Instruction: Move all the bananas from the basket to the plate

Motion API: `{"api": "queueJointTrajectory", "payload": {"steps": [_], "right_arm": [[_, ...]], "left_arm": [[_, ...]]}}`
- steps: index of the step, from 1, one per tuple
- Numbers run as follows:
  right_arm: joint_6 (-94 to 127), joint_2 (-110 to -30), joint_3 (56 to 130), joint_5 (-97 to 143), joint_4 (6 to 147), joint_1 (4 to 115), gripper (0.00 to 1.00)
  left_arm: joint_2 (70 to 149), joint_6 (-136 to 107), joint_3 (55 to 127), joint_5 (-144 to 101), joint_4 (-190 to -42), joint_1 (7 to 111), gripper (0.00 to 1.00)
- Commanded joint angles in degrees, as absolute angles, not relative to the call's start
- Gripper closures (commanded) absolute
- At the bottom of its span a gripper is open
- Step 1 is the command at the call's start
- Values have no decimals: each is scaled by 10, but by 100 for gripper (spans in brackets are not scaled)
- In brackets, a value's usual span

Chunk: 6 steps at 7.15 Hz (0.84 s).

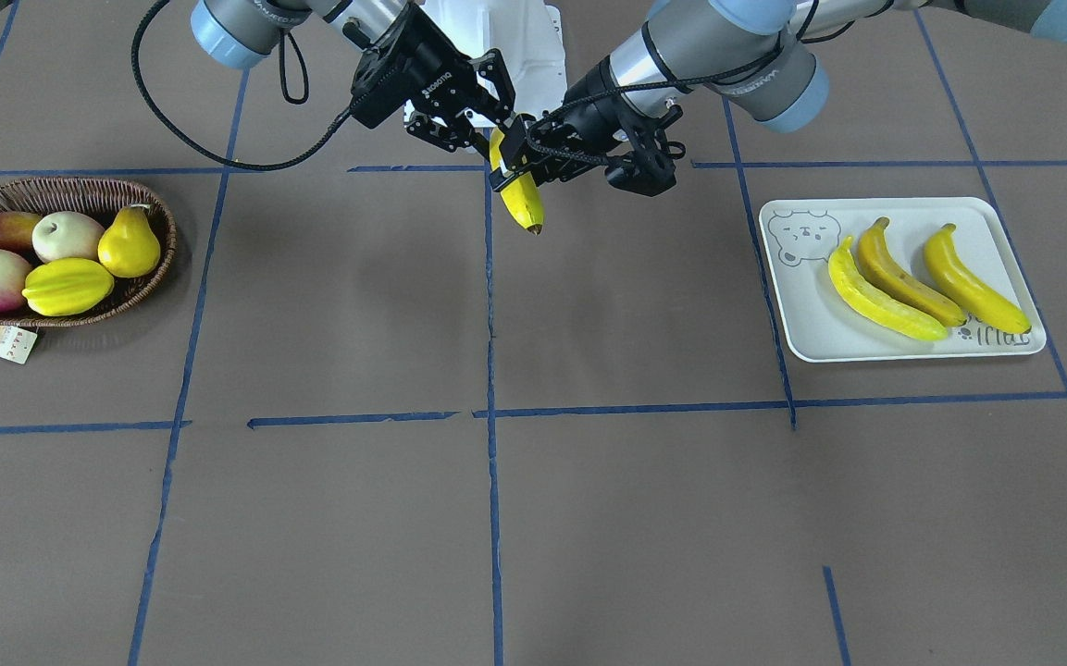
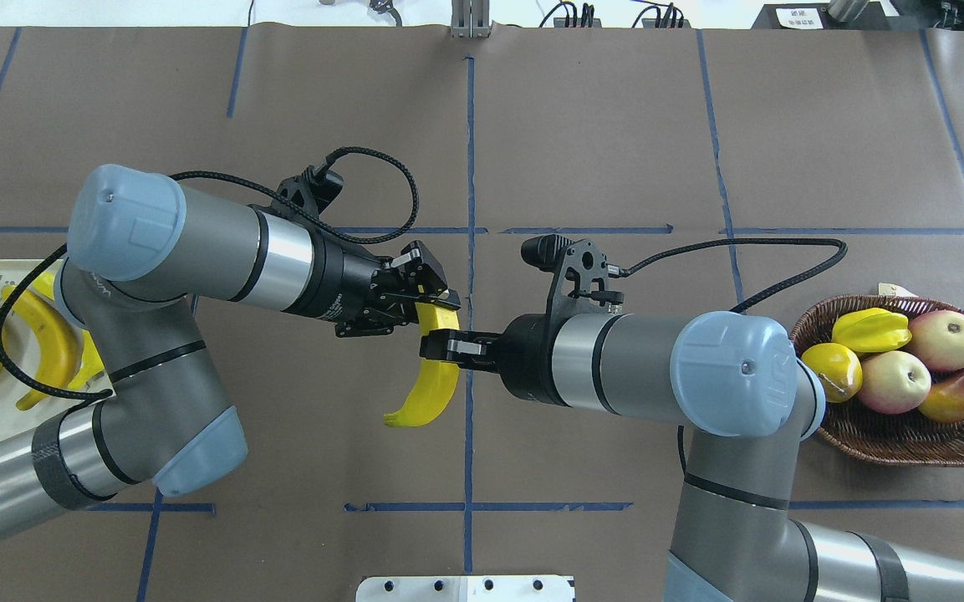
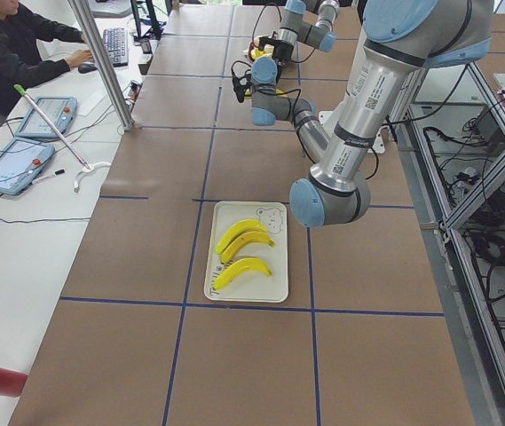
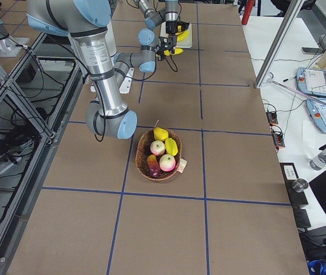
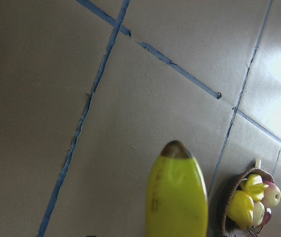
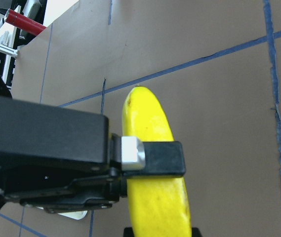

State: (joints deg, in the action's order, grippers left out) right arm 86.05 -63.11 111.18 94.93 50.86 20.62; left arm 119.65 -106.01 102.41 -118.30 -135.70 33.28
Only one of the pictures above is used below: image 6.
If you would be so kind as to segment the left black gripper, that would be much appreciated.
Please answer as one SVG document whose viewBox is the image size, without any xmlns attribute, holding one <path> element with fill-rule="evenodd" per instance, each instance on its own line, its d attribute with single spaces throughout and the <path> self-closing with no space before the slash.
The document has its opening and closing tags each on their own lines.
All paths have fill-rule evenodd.
<svg viewBox="0 0 281 237">
<path fill-rule="evenodd" d="M 47 213 L 107 209 L 127 196 L 126 178 L 116 170 L 71 180 L 73 174 L 40 163 L 0 164 L 0 210 L 8 202 L 41 207 Z"/>
</svg>

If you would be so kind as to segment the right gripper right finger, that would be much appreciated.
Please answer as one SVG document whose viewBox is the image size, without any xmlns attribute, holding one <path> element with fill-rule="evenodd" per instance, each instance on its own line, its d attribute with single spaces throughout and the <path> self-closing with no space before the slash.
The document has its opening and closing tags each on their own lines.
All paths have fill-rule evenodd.
<svg viewBox="0 0 281 237">
<path fill-rule="evenodd" d="M 197 227 L 192 228 L 192 237 L 202 237 L 202 234 Z"/>
</svg>

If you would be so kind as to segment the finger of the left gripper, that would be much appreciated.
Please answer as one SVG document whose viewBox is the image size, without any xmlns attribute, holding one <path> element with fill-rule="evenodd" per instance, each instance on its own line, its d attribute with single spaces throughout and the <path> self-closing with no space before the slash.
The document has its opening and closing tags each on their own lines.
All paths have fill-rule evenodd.
<svg viewBox="0 0 281 237">
<path fill-rule="evenodd" d="M 0 96 L 0 170 L 61 169 L 97 175 L 181 177 L 179 142 L 142 142 L 109 133 L 106 116 Z"/>
</svg>

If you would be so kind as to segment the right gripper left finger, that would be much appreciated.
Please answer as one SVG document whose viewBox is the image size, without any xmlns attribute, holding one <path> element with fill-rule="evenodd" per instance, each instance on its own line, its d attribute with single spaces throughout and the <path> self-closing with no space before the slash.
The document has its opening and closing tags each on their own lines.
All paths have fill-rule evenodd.
<svg viewBox="0 0 281 237">
<path fill-rule="evenodd" d="M 123 237 L 135 237 L 132 227 L 124 228 Z"/>
</svg>

